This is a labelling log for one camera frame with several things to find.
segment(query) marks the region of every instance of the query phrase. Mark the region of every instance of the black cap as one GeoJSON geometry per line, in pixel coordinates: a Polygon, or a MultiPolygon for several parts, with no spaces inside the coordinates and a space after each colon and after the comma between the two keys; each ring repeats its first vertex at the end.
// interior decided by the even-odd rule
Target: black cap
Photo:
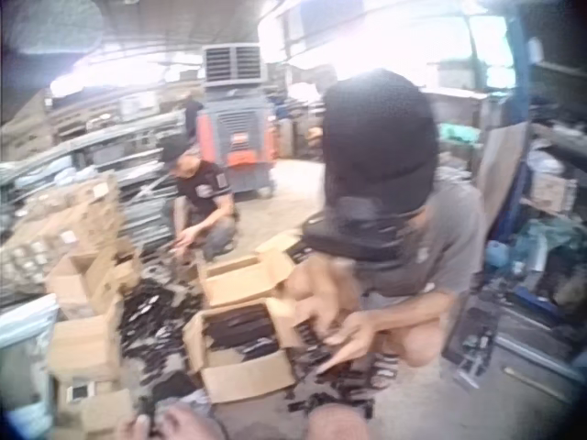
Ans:
{"type": "Polygon", "coordinates": [[[425,204],[438,161],[437,127],[415,85],[379,69],[331,87],[325,107],[327,205],[366,198],[384,215],[401,215],[425,204]]]}
{"type": "Polygon", "coordinates": [[[190,143],[186,135],[171,135],[162,138],[158,146],[163,149],[161,162],[165,163],[165,168],[171,169],[175,166],[177,159],[188,150],[190,143]]]}

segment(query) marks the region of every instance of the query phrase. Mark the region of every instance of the warehouse ceiling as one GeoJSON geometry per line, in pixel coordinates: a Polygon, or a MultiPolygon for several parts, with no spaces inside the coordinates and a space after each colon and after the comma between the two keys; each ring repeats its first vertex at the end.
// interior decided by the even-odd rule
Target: warehouse ceiling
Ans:
{"type": "Polygon", "coordinates": [[[94,0],[104,19],[95,57],[197,52],[203,45],[254,42],[265,0],[94,0]]]}
{"type": "Polygon", "coordinates": [[[266,0],[2,0],[2,124],[80,59],[251,42],[266,0]]]}

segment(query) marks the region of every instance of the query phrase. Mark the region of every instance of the printed logo on shirt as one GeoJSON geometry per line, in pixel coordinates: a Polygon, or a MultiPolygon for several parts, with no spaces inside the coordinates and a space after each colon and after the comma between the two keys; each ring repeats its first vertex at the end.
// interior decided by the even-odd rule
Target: printed logo on shirt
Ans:
{"type": "Polygon", "coordinates": [[[427,247],[421,247],[420,249],[418,249],[418,253],[417,253],[417,256],[415,258],[415,262],[418,263],[418,264],[422,264],[427,259],[428,259],[428,248],[427,247]]]}
{"type": "Polygon", "coordinates": [[[207,199],[212,195],[212,187],[210,185],[199,185],[195,187],[195,193],[198,194],[198,197],[202,197],[203,199],[207,199]]]}
{"type": "Polygon", "coordinates": [[[218,188],[221,190],[225,189],[228,186],[227,176],[223,172],[216,175],[216,182],[218,183],[218,188]]]}

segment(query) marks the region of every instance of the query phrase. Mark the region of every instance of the worker crouching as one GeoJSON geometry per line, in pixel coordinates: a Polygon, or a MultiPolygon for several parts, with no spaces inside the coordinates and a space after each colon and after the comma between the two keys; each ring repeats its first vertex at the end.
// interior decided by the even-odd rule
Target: worker crouching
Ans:
{"type": "MultiPolygon", "coordinates": [[[[480,193],[437,176],[432,110],[404,77],[378,70],[339,82],[325,105],[326,204],[305,224],[314,254],[287,281],[297,321],[313,319],[338,348],[318,372],[370,351],[376,366],[424,366],[481,269],[480,193]]],[[[372,377],[374,388],[389,384],[385,368],[372,377]]]]}
{"type": "Polygon", "coordinates": [[[173,250],[186,258],[192,245],[200,247],[206,261],[232,250],[238,212],[226,174],[213,162],[199,158],[182,135],[161,142],[161,160],[177,179],[178,197],[166,206],[166,217],[175,232],[173,250]]]}

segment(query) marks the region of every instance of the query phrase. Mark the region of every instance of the black t-shirt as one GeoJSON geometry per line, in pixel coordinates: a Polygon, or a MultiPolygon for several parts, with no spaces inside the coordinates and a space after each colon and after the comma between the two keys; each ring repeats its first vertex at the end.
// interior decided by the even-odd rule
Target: black t-shirt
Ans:
{"type": "Polygon", "coordinates": [[[217,209],[215,197],[230,194],[232,190],[222,169],[202,160],[194,176],[177,180],[177,192],[192,202],[199,215],[208,217],[217,209]]]}

